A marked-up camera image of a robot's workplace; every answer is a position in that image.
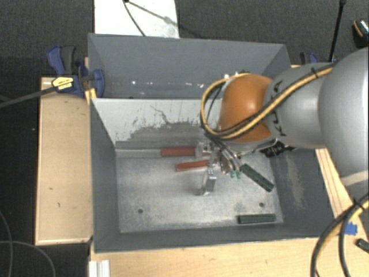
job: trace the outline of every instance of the yellow cable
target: yellow cable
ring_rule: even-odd
[[[202,95],[202,99],[201,99],[201,110],[200,110],[200,116],[201,116],[201,121],[202,124],[204,125],[204,128],[207,132],[211,133],[212,135],[215,136],[221,136],[221,139],[224,140],[228,140],[228,139],[232,139],[234,137],[237,137],[239,134],[242,134],[246,131],[248,131],[250,128],[252,128],[254,125],[256,125],[258,122],[260,122],[263,118],[265,118],[266,115],[268,115],[271,111],[273,111],[284,99],[286,99],[291,93],[293,93],[295,90],[299,89],[300,87],[306,85],[307,83],[322,77],[324,75],[327,75],[328,73],[330,73],[330,71],[332,70],[332,68],[327,68],[323,71],[317,72],[316,74],[313,74],[311,76],[308,76],[304,79],[301,79],[299,82],[295,83],[294,85],[288,87],[285,91],[282,92],[281,95],[279,95],[277,98],[275,98],[273,100],[273,102],[271,102],[270,105],[267,106],[267,108],[261,112],[260,114],[258,114],[251,122],[249,122],[247,125],[245,125],[244,127],[240,128],[239,130],[225,135],[225,136],[221,136],[221,133],[218,131],[213,130],[212,128],[209,127],[208,125],[208,121],[206,120],[205,117],[205,100],[208,96],[208,93],[216,86],[226,82],[228,79],[224,78],[221,80],[216,81],[215,83],[213,83],[211,86],[209,86],[209,88],[204,92],[204,94]],[[231,78],[235,77],[241,77],[244,76],[245,73],[240,74],[240,75],[233,75]]]

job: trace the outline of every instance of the black floor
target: black floor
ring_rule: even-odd
[[[180,37],[273,42],[287,45],[292,63],[301,51],[327,60],[339,0],[176,0]],[[355,50],[352,20],[368,19],[368,0],[347,0],[336,57]],[[93,0],[0,0],[0,95],[34,92],[52,73],[46,51],[77,46],[87,55],[93,32]],[[33,242],[37,165],[37,101],[0,109],[0,209],[13,238]],[[6,240],[0,223],[0,240]],[[15,246],[13,276],[51,276],[37,252]],[[85,276],[86,245],[47,248],[58,276]],[[0,244],[0,276],[7,276],[9,249]]]

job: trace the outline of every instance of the wooden table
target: wooden table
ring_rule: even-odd
[[[42,79],[42,89],[50,87]],[[88,242],[92,236],[92,187],[89,151],[89,108],[81,98],[51,93],[40,101],[39,167],[35,242],[37,245]],[[335,216],[352,202],[327,150],[316,151]],[[346,237],[346,256],[352,276],[368,276],[368,254]],[[337,240],[319,258],[320,276],[341,276]],[[317,239],[293,239],[196,248],[94,254],[91,260],[110,260],[112,277],[164,276],[308,276]]]

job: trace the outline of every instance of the white paper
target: white paper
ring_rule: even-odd
[[[146,36],[179,38],[174,0],[130,0],[132,16]],[[141,33],[129,17],[122,0],[95,0],[95,33],[137,35]]]

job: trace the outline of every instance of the clamp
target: clamp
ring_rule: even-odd
[[[71,93],[84,98],[87,90],[84,82],[88,81],[89,88],[94,87],[97,97],[102,97],[105,88],[103,71],[96,69],[88,75],[86,66],[81,61],[74,61],[75,50],[75,46],[54,46],[47,51],[48,63],[58,76],[52,82],[52,86],[58,93]]]

